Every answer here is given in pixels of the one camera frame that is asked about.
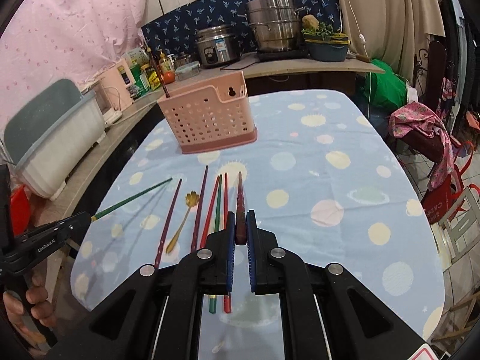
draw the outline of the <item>beige curtain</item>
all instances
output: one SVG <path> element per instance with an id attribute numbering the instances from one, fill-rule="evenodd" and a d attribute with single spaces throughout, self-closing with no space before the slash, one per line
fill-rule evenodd
<path id="1" fill-rule="evenodd" d="M 430 35 L 445 36 L 438 0 L 340 0 L 340 7 L 352 51 L 365 54 L 363 34 L 368 56 L 388 63 L 410 82 L 418 50 L 428 49 Z"/>

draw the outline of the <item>human hand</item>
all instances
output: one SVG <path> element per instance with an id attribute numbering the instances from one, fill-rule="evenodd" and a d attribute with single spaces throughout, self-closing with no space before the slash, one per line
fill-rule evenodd
<path id="1" fill-rule="evenodd" d="M 33 287 L 26 292 L 28 302 L 34 304 L 32 307 L 32 316 L 47 327 L 54 327 L 57 318 L 53 313 L 53 306 L 47 301 L 48 293 L 45 289 L 45 279 L 38 272 L 34 271 L 32 276 Z M 33 347 L 37 344 L 44 343 L 44 337 L 38 332 L 32 332 L 23 323 L 22 315 L 25 314 L 25 307 L 20 300 L 14 298 L 8 292 L 3 293 L 3 303 L 7 311 L 7 316 L 14 328 L 20 335 Z"/>

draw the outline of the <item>green plastic bag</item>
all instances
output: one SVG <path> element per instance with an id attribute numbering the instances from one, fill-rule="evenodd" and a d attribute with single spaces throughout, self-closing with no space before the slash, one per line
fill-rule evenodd
<path id="1" fill-rule="evenodd" d="M 374 59 L 372 63 L 383 69 L 385 74 L 368 73 L 365 80 L 364 95 L 367 98 L 370 91 L 370 105 L 381 107 L 388 112 L 393 112 L 407 104 L 406 81 L 396 75 L 392 68 L 383 61 Z"/>

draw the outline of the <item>pink curtain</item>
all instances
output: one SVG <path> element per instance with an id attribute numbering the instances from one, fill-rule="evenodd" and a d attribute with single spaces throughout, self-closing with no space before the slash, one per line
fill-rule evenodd
<path id="1" fill-rule="evenodd" d="M 0 39 L 0 131 L 60 78 L 90 80 L 141 44 L 146 0 L 25 0 Z"/>

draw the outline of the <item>gold spoon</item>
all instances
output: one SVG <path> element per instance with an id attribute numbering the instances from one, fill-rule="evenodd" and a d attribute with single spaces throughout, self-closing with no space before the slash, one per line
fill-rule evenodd
<path id="1" fill-rule="evenodd" d="M 200 200 L 200 195 L 197 194 L 197 192 L 195 192 L 195 191 L 187 193 L 187 195 L 185 196 L 185 204 L 188 207 L 187 213 L 183 217 L 183 221 L 180 224 L 180 227 L 175 232 L 173 238 L 171 239 L 171 241 L 169 242 L 169 244 L 167 245 L 167 247 L 165 249 L 165 252 L 167 254 L 171 253 L 173 248 L 177 244 L 177 241 L 179 240 L 179 236 L 180 236 L 180 233 L 182 232 L 183 226 L 185 225 L 185 222 L 187 221 L 188 214 L 190 213 L 190 210 L 198 204 L 199 200 Z"/>

